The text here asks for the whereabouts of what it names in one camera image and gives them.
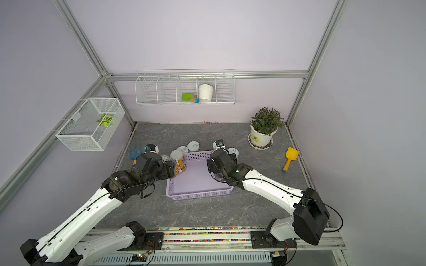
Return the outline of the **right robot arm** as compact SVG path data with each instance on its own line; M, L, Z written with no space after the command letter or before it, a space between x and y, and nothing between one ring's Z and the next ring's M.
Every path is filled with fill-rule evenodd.
M282 248L293 238L313 246L319 244L326 233L332 207L322 201L316 190L285 186L249 165L238 163L236 155L223 148L214 150L206 163L216 181L258 194L289 214L285 219L273 219L264 231L252 231L254 249Z

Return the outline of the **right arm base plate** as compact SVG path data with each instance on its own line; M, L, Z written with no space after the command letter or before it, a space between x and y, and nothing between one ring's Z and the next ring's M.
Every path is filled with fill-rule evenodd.
M272 234L267 234L266 231L251 231L250 239L253 249L288 249L295 248L297 245L296 239L289 238L279 241Z

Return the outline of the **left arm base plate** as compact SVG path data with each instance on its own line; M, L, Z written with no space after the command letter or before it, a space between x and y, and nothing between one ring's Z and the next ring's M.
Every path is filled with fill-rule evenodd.
M134 251L134 250L161 250L163 245L164 234L161 232L148 232L144 237L136 237L134 242L127 248L119 251Z

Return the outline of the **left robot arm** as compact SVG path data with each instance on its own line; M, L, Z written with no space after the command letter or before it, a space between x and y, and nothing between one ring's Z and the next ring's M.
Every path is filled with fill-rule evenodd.
M40 239L29 239L21 253L31 266L86 266L101 257L126 248L154 250L146 238L146 229L129 222L121 229L83 242L82 238L107 214L134 195L145 198L143 191L157 180L174 177L174 164L148 151L134 160L132 168L111 174L95 194L60 226Z

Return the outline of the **blue Progresso soup can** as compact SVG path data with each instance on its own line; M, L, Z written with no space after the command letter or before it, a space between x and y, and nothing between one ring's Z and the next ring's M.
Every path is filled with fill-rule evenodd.
M162 155L162 160L163 160L164 162L171 161L170 157L169 157L169 156L167 156L167 155Z

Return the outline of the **tall yellow orange can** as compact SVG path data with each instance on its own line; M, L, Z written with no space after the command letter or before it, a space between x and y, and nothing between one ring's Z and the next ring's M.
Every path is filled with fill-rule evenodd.
M181 150L176 149L172 151L170 154L170 159L175 165L174 177L179 175L181 172L186 171L185 157Z

